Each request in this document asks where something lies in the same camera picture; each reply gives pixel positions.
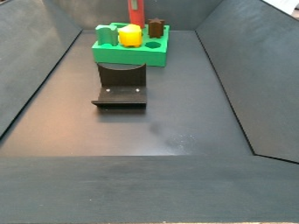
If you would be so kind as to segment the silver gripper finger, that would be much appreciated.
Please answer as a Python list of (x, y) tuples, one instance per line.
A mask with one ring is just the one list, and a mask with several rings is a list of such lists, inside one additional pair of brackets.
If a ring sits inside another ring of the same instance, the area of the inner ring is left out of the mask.
[(137, 1), (136, 0), (131, 0), (131, 6), (132, 6), (132, 10), (137, 10)]

